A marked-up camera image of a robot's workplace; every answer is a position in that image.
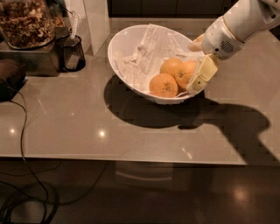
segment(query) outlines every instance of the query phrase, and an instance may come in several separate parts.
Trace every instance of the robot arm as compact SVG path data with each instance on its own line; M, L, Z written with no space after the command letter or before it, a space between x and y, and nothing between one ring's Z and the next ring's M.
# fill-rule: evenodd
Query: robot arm
M199 37L206 55L198 72L187 85L190 94L203 90L218 70L218 60L226 60L240 51L257 32L280 25L280 0L240 0L219 17Z

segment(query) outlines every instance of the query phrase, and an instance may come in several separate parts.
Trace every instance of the black container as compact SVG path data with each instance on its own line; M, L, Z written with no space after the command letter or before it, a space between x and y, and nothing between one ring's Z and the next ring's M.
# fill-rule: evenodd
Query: black container
M86 65L84 52L81 46L81 38L75 36L77 43L74 45L65 45L69 37L70 35L67 35L55 40L60 56L61 72L77 72Z

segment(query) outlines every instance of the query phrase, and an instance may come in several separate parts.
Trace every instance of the gray countertop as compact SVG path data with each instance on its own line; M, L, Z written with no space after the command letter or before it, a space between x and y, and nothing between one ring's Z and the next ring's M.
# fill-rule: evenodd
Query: gray countertop
M280 42L268 31L222 61L204 93L179 105L128 90L107 46L77 73L27 77L20 90L27 158L279 165ZM24 118L19 106L0 103L1 157L20 157Z

